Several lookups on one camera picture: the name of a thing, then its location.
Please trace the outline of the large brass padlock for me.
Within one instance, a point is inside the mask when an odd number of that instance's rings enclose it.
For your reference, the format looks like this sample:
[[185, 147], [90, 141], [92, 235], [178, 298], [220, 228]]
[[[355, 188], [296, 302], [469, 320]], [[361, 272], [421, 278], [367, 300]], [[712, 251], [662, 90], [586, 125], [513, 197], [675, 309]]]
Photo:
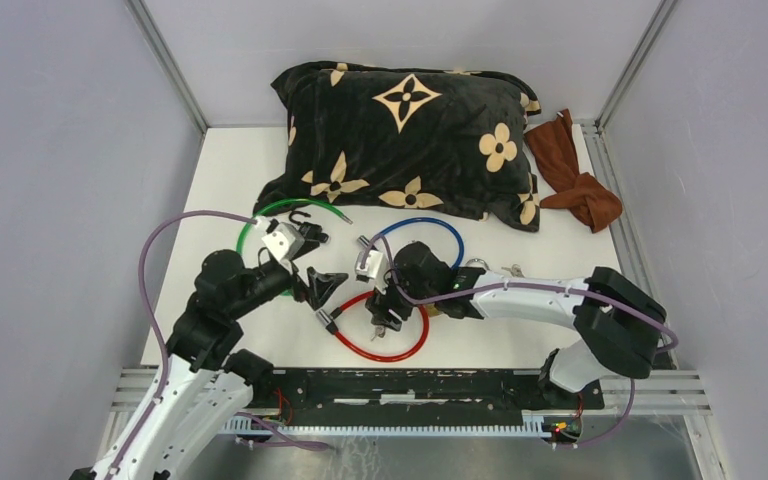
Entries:
[[484, 269], [485, 271], [489, 271], [489, 270], [490, 270], [489, 264], [488, 264], [488, 263], [487, 263], [485, 260], [483, 260], [483, 259], [480, 259], [480, 258], [472, 258], [472, 259], [469, 259], [469, 260], [468, 260], [468, 261], [465, 263], [465, 266], [466, 266], [466, 267], [482, 268], [482, 269]]

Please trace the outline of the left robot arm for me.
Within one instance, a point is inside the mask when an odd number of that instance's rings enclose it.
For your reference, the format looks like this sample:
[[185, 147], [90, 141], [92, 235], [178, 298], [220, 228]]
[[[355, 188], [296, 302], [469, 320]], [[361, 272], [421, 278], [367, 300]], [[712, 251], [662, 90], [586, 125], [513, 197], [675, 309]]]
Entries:
[[109, 450], [72, 478], [177, 479], [236, 412], [272, 399], [272, 363], [235, 348], [243, 336], [239, 319], [284, 291], [319, 312], [348, 276], [314, 268], [301, 275], [294, 259], [312, 249], [312, 241], [287, 223], [258, 222], [266, 261], [248, 267], [228, 249], [203, 260], [194, 292], [160, 343], [162, 364], [152, 390]]

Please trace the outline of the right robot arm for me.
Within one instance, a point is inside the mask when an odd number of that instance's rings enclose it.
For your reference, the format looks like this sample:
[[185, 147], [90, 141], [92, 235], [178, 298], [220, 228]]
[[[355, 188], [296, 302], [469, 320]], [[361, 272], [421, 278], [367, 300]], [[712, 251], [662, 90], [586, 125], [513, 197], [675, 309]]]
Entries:
[[454, 319], [517, 319], [576, 332], [578, 340], [553, 350], [541, 368], [537, 392], [551, 408], [611, 374], [648, 378], [666, 349], [664, 307], [609, 267], [572, 279], [511, 277], [482, 266], [451, 267], [413, 242], [396, 255], [366, 247], [355, 273], [374, 287], [367, 302], [374, 323], [394, 331], [423, 306]]

